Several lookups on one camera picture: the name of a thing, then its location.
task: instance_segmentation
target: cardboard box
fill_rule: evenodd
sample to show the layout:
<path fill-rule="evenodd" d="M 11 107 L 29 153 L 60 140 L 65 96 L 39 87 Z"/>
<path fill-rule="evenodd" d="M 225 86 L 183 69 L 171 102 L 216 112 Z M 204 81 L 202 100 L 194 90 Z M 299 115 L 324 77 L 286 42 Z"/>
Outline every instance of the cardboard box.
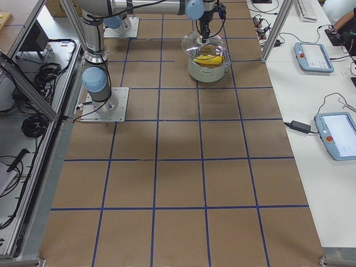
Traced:
<path fill-rule="evenodd" d="M 82 9 L 75 1 L 72 1 L 72 2 L 73 2 L 75 10 L 77 11 L 77 14 L 79 16 L 81 16 Z M 45 5 L 52 17 L 54 17 L 54 18 L 67 17 L 60 0 L 47 0 Z"/>

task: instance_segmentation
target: metal frame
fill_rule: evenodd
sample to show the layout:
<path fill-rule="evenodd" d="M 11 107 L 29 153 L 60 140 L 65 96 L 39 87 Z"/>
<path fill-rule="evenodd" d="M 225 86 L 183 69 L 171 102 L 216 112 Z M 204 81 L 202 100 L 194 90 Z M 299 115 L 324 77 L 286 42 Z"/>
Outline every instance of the metal frame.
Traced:
<path fill-rule="evenodd" d="M 1 57 L 0 64 L 14 77 L 18 89 L 23 92 L 49 120 L 54 121 L 57 119 L 58 114 L 53 110 L 52 106 L 37 92 L 29 81 L 20 74 L 15 66 Z"/>
<path fill-rule="evenodd" d="M 75 29 L 78 39 L 80 41 L 80 44 L 82 45 L 82 48 L 84 51 L 87 50 L 86 45 L 85 45 L 85 34 L 84 34 L 84 29 L 82 27 L 82 24 L 80 23 L 79 16 L 73 6 L 73 3 L 71 0 L 61 0 L 62 7 L 65 10 L 67 17 L 69 21 L 71 22 L 71 25 Z"/>
<path fill-rule="evenodd" d="M 45 260 L 0 261 L 0 267 L 45 267 Z"/>
<path fill-rule="evenodd" d="M 356 261 L 332 260 L 327 258 L 320 258 L 319 263 L 321 267 L 356 267 Z"/>
<path fill-rule="evenodd" d="M 294 0 L 284 0 L 280 10 L 277 15 L 277 19 L 275 23 L 273 24 L 273 28 L 271 31 L 271 34 L 269 35 L 265 47 L 263 48 L 262 55 L 261 55 L 261 62 L 266 63 L 267 58 L 269 57 L 269 54 L 272 51 L 272 48 L 274 47 L 274 44 L 278 38 L 278 35 L 283 27 L 283 24 L 285 20 L 287 19 L 287 16 L 289 14 L 289 11 L 291 10 L 291 7 L 294 3 Z"/>

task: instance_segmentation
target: metal bracket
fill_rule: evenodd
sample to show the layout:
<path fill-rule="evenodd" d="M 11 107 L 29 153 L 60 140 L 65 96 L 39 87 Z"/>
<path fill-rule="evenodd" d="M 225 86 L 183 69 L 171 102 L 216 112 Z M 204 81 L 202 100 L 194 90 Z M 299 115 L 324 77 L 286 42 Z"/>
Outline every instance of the metal bracket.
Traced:
<path fill-rule="evenodd" d="M 116 109 L 106 112 L 93 112 L 93 106 L 84 106 L 83 117 L 81 122 L 102 123 L 102 122 L 125 122 L 126 107 L 128 100 L 128 87 L 113 87 L 111 88 L 112 96 L 118 99 Z M 88 94 L 86 102 L 90 102 L 91 97 Z"/>
<path fill-rule="evenodd" d="M 139 32 L 140 18 L 128 18 L 131 22 L 131 29 L 127 32 L 119 34 L 111 28 L 106 28 L 104 31 L 104 39 L 125 39 L 125 38 L 137 38 Z"/>

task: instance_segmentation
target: blue tape line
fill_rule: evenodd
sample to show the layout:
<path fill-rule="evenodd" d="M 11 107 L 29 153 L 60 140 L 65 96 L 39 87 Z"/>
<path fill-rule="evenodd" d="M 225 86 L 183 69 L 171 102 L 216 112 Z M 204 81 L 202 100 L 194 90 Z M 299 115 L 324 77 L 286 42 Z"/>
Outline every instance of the blue tape line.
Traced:
<path fill-rule="evenodd" d="M 114 130 L 113 130 L 113 134 L 112 134 L 111 147 L 110 147 L 110 155 L 109 155 L 110 158 L 109 158 L 109 159 L 111 159 L 111 157 L 112 157 L 113 147 L 114 147 L 114 144 L 115 144 L 116 129 L 117 129 L 117 123 L 115 123 Z M 110 175 L 110 166 L 111 166 L 111 161 L 109 161 L 109 162 L 108 162 L 108 165 L 107 165 L 106 178 L 105 178 L 105 186 L 104 186 L 103 197 L 102 197 L 101 208 L 100 208 L 99 223 L 98 223 L 98 228 L 97 228 L 97 232 L 96 232 L 95 245 L 94 245 L 94 252 L 93 252 L 93 258 L 92 258 L 92 263 L 91 263 L 91 266 L 92 266 L 92 267 L 95 266 L 96 253 L 97 253 L 98 242 L 99 242 L 99 236 L 100 236 L 100 230 L 101 230 L 102 215 L 103 215 L 104 206 L 105 206 L 106 190 L 107 190 L 107 184 L 108 184 L 109 175 Z"/>
<path fill-rule="evenodd" d="M 228 49 L 228 53 L 230 54 L 228 40 L 225 39 L 225 41 L 226 41 L 226 47 Z M 234 75 L 233 64 L 231 64 L 230 68 L 231 68 L 231 74 L 232 74 L 232 77 L 233 77 L 234 86 L 236 87 L 236 80 L 235 80 L 235 75 Z M 235 94 L 236 94 L 236 99 L 237 99 L 237 102 L 238 102 L 240 118 L 243 118 L 242 112 L 241 112 L 241 108 L 240 108 L 239 90 L 236 89 L 235 90 Z M 260 226 L 261 238 L 262 238 L 262 242 L 263 242 L 263 248 L 264 248 L 264 251 L 265 251 L 266 263 L 267 263 L 267 266 L 270 267 L 268 250 L 267 250 L 267 245 L 266 245 L 266 240 L 265 240 L 265 235 L 264 235 L 264 230 L 263 230 L 263 225 L 262 225 L 260 209 L 258 208 L 258 205 L 259 205 L 258 204 L 258 197 L 257 197 L 257 192 L 256 192 L 256 187 L 255 187 L 254 176 L 253 176 L 253 172 L 252 172 L 251 160 L 250 160 L 250 155 L 249 155 L 249 148 L 248 148 L 247 137 L 246 137 L 245 127 L 244 127 L 244 122 L 243 121 L 241 121 L 241 127 L 242 127 L 244 142 L 245 142 L 246 155 L 248 157 L 248 164 L 249 164 L 251 182 L 252 182 L 253 192 L 254 192 L 254 197 L 255 197 L 255 202 L 256 202 L 256 210 L 257 210 L 257 215 L 258 215 L 258 220 L 259 220 L 259 226 Z"/>

